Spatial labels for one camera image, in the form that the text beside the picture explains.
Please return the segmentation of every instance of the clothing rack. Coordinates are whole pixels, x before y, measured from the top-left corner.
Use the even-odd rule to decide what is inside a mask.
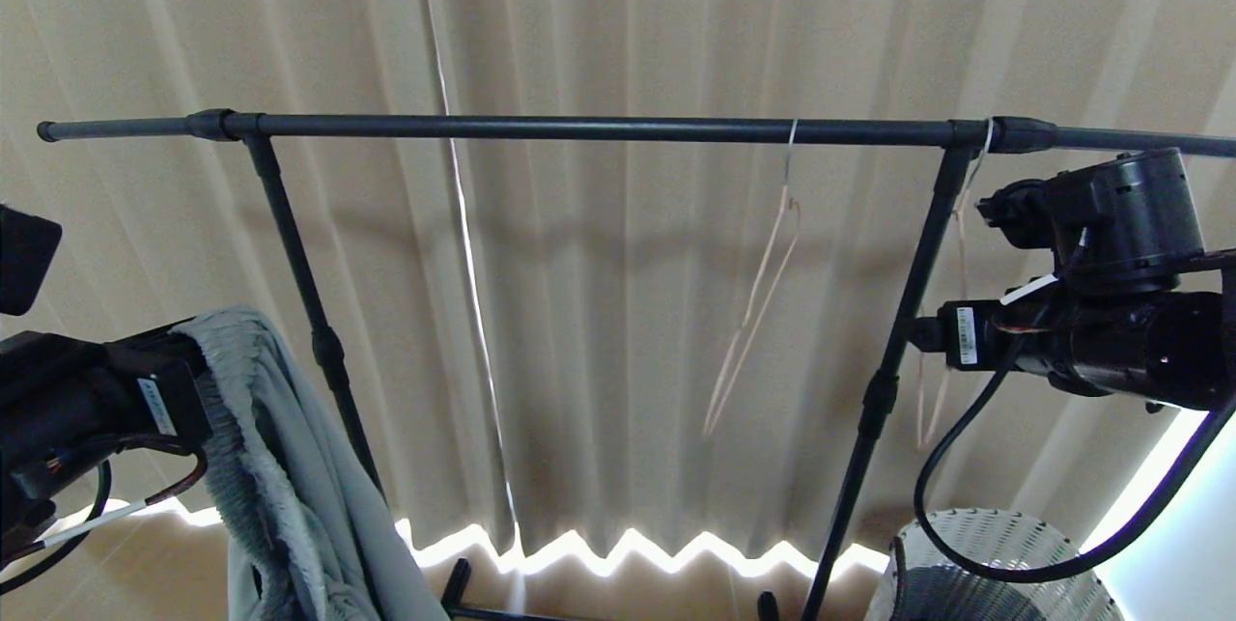
[[[352,398],[344,346],[331,329],[323,308],[304,242],[297,229],[287,191],[279,173],[271,139],[276,136],[336,136],[389,139],[509,139],[576,141],[667,141],[707,143],[786,143],[794,121],[782,119],[661,119],[596,116],[376,116],[376,115],[284,115],[236,113],[210,109],[188,116],[121,119],[106,121],[44,121],[38,136],[48,142],[74,139],[193,136],[209,141],[243,142],[262,181],[274,216],[300,301],[309,318],[314,360],[323,369],[335,396],[349,440],[370,478],[382,489],[373,456]],[[990,153],[1031,153],[1052,148],[1088,151],[1145,151],[1177,147],[1187,155],[1236,158],[1236,139],[1188,134],[1116,131],[1057,126],[1048,121],[1016,116],[991,120],[869,121],[798,120],[795,143],[852,146],[922,146],[943,148],[936,174],[931,207],[910,265],[910,273],[897,304],[889,340],[879,367],[863,397],[858,437],[850,453],[842,490],[837,497],[828,539],[803,605],[801,620],[815,620],[828,589],[828,578],[840,553],[850,516],[863,487],[875,445],[897,397],[897,369],[907,338],[900,324],[915,318],[927,291],[936,257],[948,229],[949,215],[962,192],[971,160],[986,146]],[[513,614],[462,604],[471,575],[467,560],[460,559],[442,594],[447,615],[465,619],[564,621],[549,616]],[[760,621],[780,619],[776,599],[765,591],[758,602]]]

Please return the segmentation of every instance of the horizontal black bar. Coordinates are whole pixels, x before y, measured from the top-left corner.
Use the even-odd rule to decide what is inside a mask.
[[[44,121],[38,135],[46,141],[121,136],[199,136],[240,140],[247,135],[340,136],[408,139],[510,139],[576,141],[674,141],[726,143],[784,143],[790,139],[787,119],[662,119],[618,116],[371,116],[237,114],[229,110],[171,119],[111,121]],[[795,142],[816,145],[981,147],[986,121],[798,121]],[[1056,127],[1033,120],[999,118],[991,136],[993,152],[1032,152],[1048,148],[1137,151],[1179,147],[1189,155],[1236,157],[1236,139]]]
[[[467,604],[449,604],[445,609],[449,616],[457,616],[460,619],[488,619],[492,621],[578,621],[577,619],[565,619],[561,616],[541,616],[538,614],[498,611],[498,609],[480,609],[476,606],[467,606]]]

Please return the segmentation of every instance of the white label sticker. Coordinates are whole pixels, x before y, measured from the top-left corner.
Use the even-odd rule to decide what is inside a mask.
[[[974,308],[957,308],[957,349],[962,365],[979,364],[979,339],[974,332]]]
[[[167,412],[167,405],[163,403],[163,395],[159,393],[158,385],[154,383],[154,380],[138,377],[137,386],[142,388],[142,396],[146,397],[146,406],[150,406],[158,432],[174,437],[176,426],[172,424],[172,416]]]

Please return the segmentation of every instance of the thick black cable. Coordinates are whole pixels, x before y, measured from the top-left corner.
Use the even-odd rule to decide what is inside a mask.
[[[85,517],[88,522],[103,515],[103,510],[108,506],[108,496],[111,495],[111,464],[106,460],[100,461],[96,470],[99,473],[99,485],[94,494],[94,506],[90,507],[90,512]],[[84,542],[88,536],[90,536],[90,532],[83,532],[79,536],[73,537],[61,544],[56,550],[47,554],[47,557],[42,560],[35,563],[21,573],[17,573],[7,580],[0,581],[0,595],[9,594],[19,586],[26,585],[35,578],[38,578],[43,573],[47,573],[57,563],[64,560],[68,554],[73,553],[75,547],[82,546],[82,542]]]
[[[1036,315],[1032,325],[1038,325],[1042,319],[1047,317],[1048,309],[1054,307],[1054,304],[1047,304]],[[1142,536],[1143,532],[1154,522],[1157,516],[1172,502],[1177,491],[1188,479],[1189,474],[1193,473],[1193,468],[1198,465],[1201,460],[1201,454],[1209,449],[1210,443],[1219,437],[1227,419],[1231,418],[1232,413],[1236,413],[1236,392],[1227,400],[1219,411],[1214,411],[1210,416],[1203,419],[1198,430],[1189,439],[1184,450],[1179,454],[1175,463],[1156,486],[1154,492],[1146,499],[1146,502],[1137,510],[1137,512],[1131,516],[1128,522],[1120,528],[1115,534],[1112,534],[1107,541],[1094,547],[1093,549],[1070,558],[1068,560],[1062,560],[1059,563],[1053,563],[1051,565],[1044,565],[1042,568],[1032,568],[1023,570],[1010,570],[1007,568],[993,568],[990,565],[984,565],[971,560],[957,550],[949,547],[944,538],[939,536],[938,532],[931,526],[927,518],[926,508],[923,507],[923,499],[927,491],[927,484],[931,481],[932,474],[939,463],[943,460],[944,454],[948,448],[952,447],[953,442],[957,440],[958,435],[974,421],[976,414],[991,401],[995,396],[996,390],[1000,388],[1000,383],[1012,370],[1014,365],[1017,362],[1017,355],[1021,353],[1026,343],[1026,336],[1021,335],[1014,339],[1012,345],[1009,348],[1009,353],[1001,359],[996,370],[988,380],[986,386],[983,392],[974,400],[974,403],[962,414],[962,418],[954,423],[953,428],[941,439],[936,449],[932,450],[931,456],[927,458],[926,464],[923,464],[922,471],[918,474],[918,481],[915,484],[915,517],[918,521],[918,526],[922,527],[927,538],[931,539],[932,544],[939,549],[950,562],[953,562],[958,568],[970,573],[973,575],[979,575],[980,578],[988,578],[990,580],[996,580],[1001,583],[1014,583],[1014,584],[1038,584],[1038,583],[1051,583],[1054,580],[1063,580],[1064,578],[1072,578],[1074,575],[1080,575],[1094,567],[1101,564],[1103,562],[1110,559],[1111,557],[1125,550],[1137,537]]]

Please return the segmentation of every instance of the gray cloth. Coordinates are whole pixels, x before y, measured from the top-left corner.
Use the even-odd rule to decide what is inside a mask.
[[[173,332],[198,343],[213,375],[199,390],[215,429],[206,487],[231,534],[229,619],[445,620],[381,494],[269,322],[229,308]]]

